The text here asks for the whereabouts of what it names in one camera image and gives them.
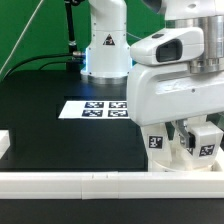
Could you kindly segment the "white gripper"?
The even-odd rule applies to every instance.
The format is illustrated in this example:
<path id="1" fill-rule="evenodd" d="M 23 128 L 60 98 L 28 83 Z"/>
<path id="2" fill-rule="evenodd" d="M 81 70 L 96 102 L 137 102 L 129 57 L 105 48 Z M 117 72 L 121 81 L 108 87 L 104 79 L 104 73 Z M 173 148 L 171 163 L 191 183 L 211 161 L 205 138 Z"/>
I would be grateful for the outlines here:
<path id="1" fill-rule="evenodd" d="M 187 63 L 136 64 L 127 80 L 127 108 L 139 126 L 175 121 L 184 148 L 195 147 L 186 118 L 224 112 L 224 72 L 191 74 Z"/>

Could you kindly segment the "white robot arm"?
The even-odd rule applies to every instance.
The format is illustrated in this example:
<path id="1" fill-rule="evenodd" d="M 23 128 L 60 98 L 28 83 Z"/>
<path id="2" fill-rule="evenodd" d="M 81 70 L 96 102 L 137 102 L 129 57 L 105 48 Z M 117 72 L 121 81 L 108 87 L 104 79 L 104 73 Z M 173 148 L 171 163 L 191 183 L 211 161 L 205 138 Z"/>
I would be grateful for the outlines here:
<path id="1" fill-rule="evenodd" d="M 186 149 L 192 117 L 224 111 L 224 0 L 142 0 L 165 27 L 128 45 L 124 0 L 89 0 L 88 81 L 127 82 L 129 117 L 140 126 L 171 122 Z"/>

